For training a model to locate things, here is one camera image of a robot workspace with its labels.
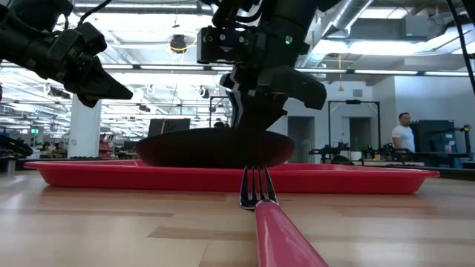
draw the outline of red handle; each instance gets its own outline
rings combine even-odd
[[[262,202],[255,219],[259,267],[328,267],[278,205]]]

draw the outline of white t-shirt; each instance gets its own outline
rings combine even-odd
[[[410,127],[398,125],[393,130],[393,137],[400,138],[402,148],[409,149],[411,152],[416,152],[414,145],[414,134]]]

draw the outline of dark bowl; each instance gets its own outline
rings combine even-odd
[[[151,136],[137,143],[139,158],[150,166],[243,168],[280,165],[294,141],[279,133],[242,133],[233,128],[200,128]]]

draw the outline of red tray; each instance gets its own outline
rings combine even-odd
[[[28,162],[52,186],[176,191],[239,191],[243,170],[149,167],[141,160]],[[439,173],[325,164],[269,169],[278,193],[412,194]]]

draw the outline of table surface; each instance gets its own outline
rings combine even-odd
[[[415,195],[279,194],[332,267],[475,266],[475,183]],[[254,214],[236,193],[53,188],[0,177],[0,266],[257,266]]]

